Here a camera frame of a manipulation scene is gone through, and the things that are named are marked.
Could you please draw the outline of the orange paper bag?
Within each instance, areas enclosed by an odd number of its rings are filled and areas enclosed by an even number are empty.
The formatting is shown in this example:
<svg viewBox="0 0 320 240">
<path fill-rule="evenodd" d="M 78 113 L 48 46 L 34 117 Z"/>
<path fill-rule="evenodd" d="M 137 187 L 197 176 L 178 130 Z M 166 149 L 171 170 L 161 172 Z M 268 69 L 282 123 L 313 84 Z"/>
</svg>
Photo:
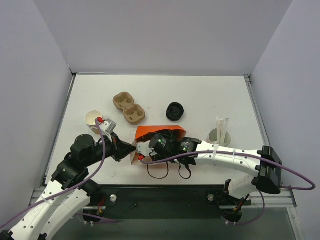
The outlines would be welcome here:
<svg viewBox="0 0 320 240">
<path fill-rule="evenodd" d="M 150 167 L 153 162 L 185 153 L 186 151 L 180 150 L 179 147 L 186 133 L 186 130 L 178 125 L 138 126 L 133 141 L 136 151 L 130 154 L 130 163 L 132 165 L 143 164 L 146 167 L 147 174 L 153 179 L 165 179 L 170 172 L 169 163 L 183 166 L 185 165 L 185 157 L 165 162 L 166 174 L 163 177 L 151 175 Z"/>
</svg>

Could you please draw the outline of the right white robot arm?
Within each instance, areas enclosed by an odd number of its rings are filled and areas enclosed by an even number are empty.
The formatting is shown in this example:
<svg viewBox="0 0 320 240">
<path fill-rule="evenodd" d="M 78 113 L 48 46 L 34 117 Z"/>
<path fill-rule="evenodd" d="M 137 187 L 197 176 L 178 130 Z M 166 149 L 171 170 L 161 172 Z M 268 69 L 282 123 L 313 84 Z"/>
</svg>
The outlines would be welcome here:
<svg viewBox="0 0 320 240">
<path fill-rule="evenodd" d="M 257 191 L 270 195 L 281 192 L 282 171 L 273 164 L 282 162 L 268 146 L 261 150 L 239 150 L 197 138 L 184 137 L 174 141 L 155 134 L 148 147 L 159 161 L 168 159 L 185 167 L 212 165 L 244 173 L 241 178 L 225 181 L 221 197 L 227 204 Z"/>
</svg>

